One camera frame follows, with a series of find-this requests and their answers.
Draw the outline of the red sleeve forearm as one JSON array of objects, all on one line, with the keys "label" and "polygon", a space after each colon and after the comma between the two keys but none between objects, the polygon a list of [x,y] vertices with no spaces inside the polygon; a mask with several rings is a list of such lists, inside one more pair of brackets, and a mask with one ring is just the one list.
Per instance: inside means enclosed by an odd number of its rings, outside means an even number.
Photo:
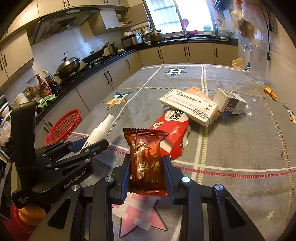
[{"label": "red sleeve forearm", "polygon": [[1,231],[6,240],[28,240],[35,230],[35,226],[25,223],[19,214],[19,210],[13,204],[10,210],[11,219],[1,217]]}]

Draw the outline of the left hand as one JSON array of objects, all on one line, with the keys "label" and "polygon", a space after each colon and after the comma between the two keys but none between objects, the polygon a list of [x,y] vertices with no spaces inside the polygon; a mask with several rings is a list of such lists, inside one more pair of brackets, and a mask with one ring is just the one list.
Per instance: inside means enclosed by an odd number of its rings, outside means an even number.
[{"label": "left hand", "polygon": [[27,205],[18,210],[21,220],[31,226],[38,226],[46,216],[46,211],[36,205]]}]

